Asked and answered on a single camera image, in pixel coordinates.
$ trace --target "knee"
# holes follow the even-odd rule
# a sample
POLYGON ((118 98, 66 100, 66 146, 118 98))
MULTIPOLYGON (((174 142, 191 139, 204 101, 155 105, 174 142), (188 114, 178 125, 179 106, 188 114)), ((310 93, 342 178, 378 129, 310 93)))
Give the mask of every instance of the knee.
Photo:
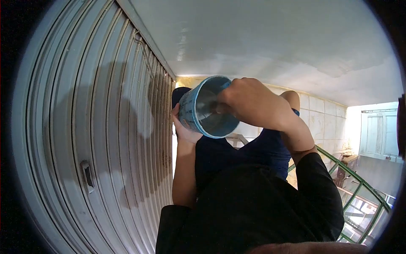
POLYGON ((281 95, 287 102, 289 102, 290 107, 299 111, 300 109, 300 98, 299 94, 295 91, 286 91, 283 92, 281 95))

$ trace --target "corrugated metal door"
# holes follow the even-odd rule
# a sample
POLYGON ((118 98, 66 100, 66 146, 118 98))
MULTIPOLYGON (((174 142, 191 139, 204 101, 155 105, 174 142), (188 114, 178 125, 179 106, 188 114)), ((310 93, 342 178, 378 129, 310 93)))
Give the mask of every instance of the corrugated metal door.
POLYGON ((59 253, 154 253, 171 203, 172 77, 115 1, 59 1, 16 78, 12 144, 59 253))

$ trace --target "blue plastic container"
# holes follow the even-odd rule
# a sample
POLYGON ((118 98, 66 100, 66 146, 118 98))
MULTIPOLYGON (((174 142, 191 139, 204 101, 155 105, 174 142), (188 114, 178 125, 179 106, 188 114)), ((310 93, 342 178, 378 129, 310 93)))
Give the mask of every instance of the blue plastic container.
POLYGON ((225 76, 211 76, 179 101, 179 120, 184 127, 203 135, 220 139, 231 134, 240 121, 230 113, 212 113, 217 95, 227 88, 231 80, 225 76))

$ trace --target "white door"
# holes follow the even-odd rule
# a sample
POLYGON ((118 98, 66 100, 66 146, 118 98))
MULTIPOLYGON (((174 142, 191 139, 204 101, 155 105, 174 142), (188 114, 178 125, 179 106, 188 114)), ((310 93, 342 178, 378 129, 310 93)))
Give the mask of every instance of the white door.
POLYGON ((359 154, 403 163, 396 133, 397 109, 362 111, 359 154))

